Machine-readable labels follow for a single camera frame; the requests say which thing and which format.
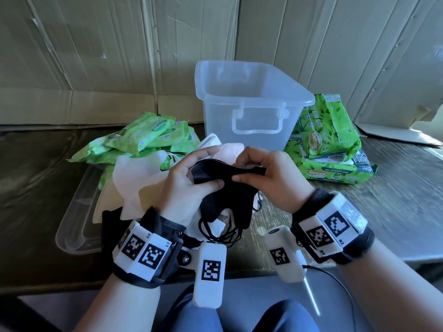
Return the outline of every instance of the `bin handle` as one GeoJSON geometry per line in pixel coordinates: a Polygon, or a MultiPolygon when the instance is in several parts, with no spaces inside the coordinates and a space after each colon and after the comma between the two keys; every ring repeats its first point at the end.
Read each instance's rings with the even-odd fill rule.
{"type": "Polygon", "coordinates": [[[286,104],[280,103],[276,106],[245,106],[245,102],[242,100],[240,102],[240,108],[234,109],[232,111],[232,131],[236,134],[258,134],[258,133],[264,133],[264,134],[277,134],[280,133],[283,128],[283,119],[287,119],[289,117],[289,110],[285,109],[286,104]],[[236,122],[238,119],[241,119],[243,117],[243,113],[245,110],[245,107],[266,107],[266,108],[278,108],[276,116],[278,117],[278,127],[277,129],[251,129],[251,130],[239,130],[236,128],[236,122]]]}

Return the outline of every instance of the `person's left arm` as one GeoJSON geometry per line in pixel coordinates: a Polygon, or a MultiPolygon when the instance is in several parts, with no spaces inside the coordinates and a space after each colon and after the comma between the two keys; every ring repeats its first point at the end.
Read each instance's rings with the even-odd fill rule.
{"type": "MultiPolygon", "coordinates": [[[[223,187],[223,181],[194,185],[186,177],[198,160],[219,149],[216,145],[193,151],[169,170],[160,202],[156,205],[162,217],[187,226],[202,199],[223,187]]],[[[75,331],[150,331],[159,298],[160,287],[137,287],[112,274],[75,331]]]]}

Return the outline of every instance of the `person's left hand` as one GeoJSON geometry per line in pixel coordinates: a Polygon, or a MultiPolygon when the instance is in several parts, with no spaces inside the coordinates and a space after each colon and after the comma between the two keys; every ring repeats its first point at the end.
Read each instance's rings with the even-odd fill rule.
{"type": "Polygon", "coordinates": [[[163,218],[188,226],[203,198],[224,186],[224,181],[219,179],[192,184],[186,177],[189,169],[197,161],[214,155],[219,149],[218,145],[214,145],[193,151],[169,170],[158,205],[156,205],[163,218]]]}

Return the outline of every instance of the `person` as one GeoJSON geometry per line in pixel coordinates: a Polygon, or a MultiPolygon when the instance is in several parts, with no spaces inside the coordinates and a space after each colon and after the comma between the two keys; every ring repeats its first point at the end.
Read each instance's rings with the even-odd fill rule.
{"type": "MultiPolygon", "coordinates": [[[[171,168],[157,206],[161,216],[188,225],[204,196],[223,181],[192,184],[189,168],[213,155],[218,146],[196,150],[171,168]]],[[[233,176],[259,189],[283,211],[294,213],[315,189],[283,152],[246,147],[235,166],[263,166],[266,174],[233,176]]],[[[347,288],[377,331],[443,331],[443,294],[375,240],[360,259],[338,266],[347,288]]],[[[150,331],[160,287],[145,289],[111,275],[75,331],[150,331]]],[[[222,331],[216,310],[197,308],[184,298],[170,318],[168,331],[222,331]]],[[[309,313],[294,301],[276,303],[263,315],[257,331],[318,331],[309,313]]]]}

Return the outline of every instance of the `black face mask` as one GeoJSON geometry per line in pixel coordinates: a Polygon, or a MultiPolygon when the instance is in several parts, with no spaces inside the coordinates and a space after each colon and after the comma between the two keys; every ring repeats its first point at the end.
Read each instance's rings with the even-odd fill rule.
{"type": "Polygon", "coordinates": [[[241,239],[242,231],[247,229],[251,224],[254,196],[258,193],[258,189],[251,185],[234,182],[232,181],[232,176],[242,173],[255,173],[264,176],[265,172],[266,168],[263,167],[238,168],[212,158],[198,161],[195,166],[191,168],[194,184],[206,183],[207,181],[213,181],[215,179],[224,181],[224,187],[222,189],[207,195],[200,204],[202,217],[198,223],[198,227],[208,240],[227,243],[230,244],[228,246],[230,247],[241,239]],[[208,223],[212,223],[226,208],[231,210],[229,226],[224,234],[220,237],[215,237],[211,233],[208,223]],[[235,223],[233,229],[231,229],[231,220],[234,220],[235,223]],[[203,232],[202,225],[208,234],[203,232]]]}

